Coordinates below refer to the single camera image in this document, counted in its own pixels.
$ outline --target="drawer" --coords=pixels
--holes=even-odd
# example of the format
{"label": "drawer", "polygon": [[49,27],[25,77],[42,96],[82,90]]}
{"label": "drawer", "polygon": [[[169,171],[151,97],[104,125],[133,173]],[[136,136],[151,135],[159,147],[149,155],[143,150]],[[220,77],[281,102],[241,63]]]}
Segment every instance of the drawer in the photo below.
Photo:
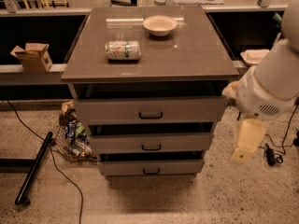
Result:
{"label": "drawer", "polygon": [[208,150],[211,133],[90,136],[95,154]]}
{"label": "drawer", "polygon": [[74,105],[85,125],[219,121],[223,97],[189,99],[78,100]]}
{"label": "drawer", "polygon": [[204,160],[98,162],[104,176],[196,175],[202,171],[203,165]]}

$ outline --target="speckled floor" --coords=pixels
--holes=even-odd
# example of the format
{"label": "speckled floor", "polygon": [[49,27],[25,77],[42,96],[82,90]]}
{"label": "speckled floor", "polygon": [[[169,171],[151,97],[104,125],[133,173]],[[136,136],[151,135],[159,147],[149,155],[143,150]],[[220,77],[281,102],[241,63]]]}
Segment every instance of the speckled floor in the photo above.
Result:
{"label": "speckled floor", "polygon": [[[58,132],[61,102],[13,104],[23,122],[45,136],[48,131]],[[268,123],[277,145],[291,113]],[[234,107],[226,109],[203,171],[195,178],[115,177],[109,182],[96,164],[70,163],[54,154],[58,167],[83,193],[81,223],[298,223],[299,148],[286,147],[284,162],[273,167],[267,165],[261,149],[247,163],[231,163],[237,115]],[[0,102],[0,120],[0,158],[33,158],[41,141],[20,124],[6,102]],[[295,138],[295,128],[299,128],[299,112],[286,146]],[[79,192],[55,170],[49,151],[28,193],[27,207],[14,203],[25,176],[0,174],[0,223],[78,223]]]}

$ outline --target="white bowl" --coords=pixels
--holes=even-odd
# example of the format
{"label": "white bowl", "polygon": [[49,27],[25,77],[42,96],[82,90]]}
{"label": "white bowl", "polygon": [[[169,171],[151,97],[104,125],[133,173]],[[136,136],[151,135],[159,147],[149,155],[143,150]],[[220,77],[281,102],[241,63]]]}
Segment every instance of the white bowl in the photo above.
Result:
{"label": "white bowl", "polygon": [[178,22],[167,16],[152,16],[144,19],[143,26],[153,35],[165,36],[178,26]]}

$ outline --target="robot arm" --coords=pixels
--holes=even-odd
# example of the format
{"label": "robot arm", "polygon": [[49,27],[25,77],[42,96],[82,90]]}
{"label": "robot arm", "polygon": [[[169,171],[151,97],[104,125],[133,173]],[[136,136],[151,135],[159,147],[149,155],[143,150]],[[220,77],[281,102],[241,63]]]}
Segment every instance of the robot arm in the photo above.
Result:
{"label": "robot arm", "polygon": [[299,96],[299,0],[292,0],[284,12],[279,40],[258,65],[226,87],[222,94],[235,99],[246,116],[241,121],[235,161],[248,161],[266,132],[263,120],[276,119],[295,105]]}

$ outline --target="black handle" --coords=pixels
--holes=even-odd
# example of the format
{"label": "black handle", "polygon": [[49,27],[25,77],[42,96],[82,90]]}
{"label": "black handle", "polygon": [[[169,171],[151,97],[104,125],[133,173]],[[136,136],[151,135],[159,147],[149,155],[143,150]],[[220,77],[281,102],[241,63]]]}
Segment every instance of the black handle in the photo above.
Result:
{"label": "black handle", "polygon": [[141,119],[161,119],[163,112],[139,112]]}
{"label": "black handle", "polygon": [[159,151],[161,150],[162,146],[159,145],[158,147],[154,147],[154,148],[146,148],[144,147],[144,145],[142,145],[141,148],[143,151]]}
{"label": "black handle", "polygon": [[158,168],[157,172],[147,172],[145,169],[143,169],[144,175],[158,175],[160,173],[160,168]]}

